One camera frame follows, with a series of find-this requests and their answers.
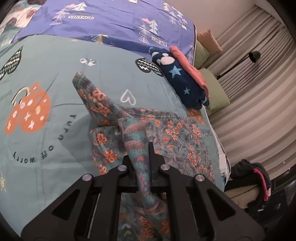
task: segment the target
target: pink strap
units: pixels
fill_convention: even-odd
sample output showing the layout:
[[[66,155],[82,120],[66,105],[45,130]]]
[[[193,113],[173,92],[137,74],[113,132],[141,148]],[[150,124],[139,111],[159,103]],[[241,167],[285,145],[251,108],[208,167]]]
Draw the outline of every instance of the pink strap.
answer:
[[[267,190],[267,185],[266,185],[266,182],[265,182],[265,178],[264,178],[263,174],[257,168],[253,169],[253,171],[254,171],[254,173],[259,174],[259,176],[261,178],[261,181],[263,183],[264,192],[265,192],[264,201],[267,201],[268,200],[268,190]]]
[[[182,68],[195,80],[200,88],[206,92],[207,98],[210,98],[207,82],[202,74],[188,62],[185,55],[176,46],[170,47],[170,52],[179,61]]]

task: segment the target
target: cloud print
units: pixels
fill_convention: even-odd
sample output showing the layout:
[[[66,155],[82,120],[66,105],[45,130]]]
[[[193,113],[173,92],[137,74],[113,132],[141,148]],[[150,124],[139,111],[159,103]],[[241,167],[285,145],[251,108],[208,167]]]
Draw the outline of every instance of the cloud print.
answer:
[[[77,5],[75,5],[75,4],[70,4],[70,5],[67,5],[67,6],[65,6],[65,7],[73,8],[73,7],[77,7]]]

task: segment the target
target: floor lamp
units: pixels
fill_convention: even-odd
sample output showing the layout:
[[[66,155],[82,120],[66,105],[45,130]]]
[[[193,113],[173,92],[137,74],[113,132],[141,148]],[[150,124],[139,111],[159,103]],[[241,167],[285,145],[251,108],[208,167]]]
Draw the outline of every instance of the floor lamp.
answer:
[[[241,59],[240,61],[238,61],[232,68],[230,68],[229,70],[227,70],[223,74],[218,75],[216,78],[220,79],[222,76],[226,75],[229,71],[233,70],[236,66],[238,66],[240,63],[245,61],[247,58],[250,58],[250,60],[253,63],[256,63],[257,60],[260,59],[260,57],[261,57],[261,54],[258,51],[250,52],[247,57],[245,57],[245,58]]]

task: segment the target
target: purple bedsheet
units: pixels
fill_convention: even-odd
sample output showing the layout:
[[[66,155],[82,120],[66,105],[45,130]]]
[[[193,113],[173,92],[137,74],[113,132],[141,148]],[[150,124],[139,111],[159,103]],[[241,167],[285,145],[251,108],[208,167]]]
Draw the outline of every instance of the purple bedsheet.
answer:
[[[177,46],[193,63],[195,26],[162,0],[47,0],[14,38],[46,34],[103,43],[151,59],[150,47]]]

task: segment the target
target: wall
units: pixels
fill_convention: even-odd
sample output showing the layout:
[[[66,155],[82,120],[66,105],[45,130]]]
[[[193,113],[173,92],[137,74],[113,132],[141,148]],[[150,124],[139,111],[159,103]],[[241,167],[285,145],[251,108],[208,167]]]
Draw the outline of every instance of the wall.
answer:
[[[269,2],[267,2],[266,0],[254,0],[254,1],[258,7],[264,9],[266,12],[274,16],[277,20],[284,23],[281,17],[277,14],[276,10],[274,10],[274,8],[270,5]]]
[[[195,23],[197,33],[211,29],[218,38],[247,13],[253,0],[164,0]]]

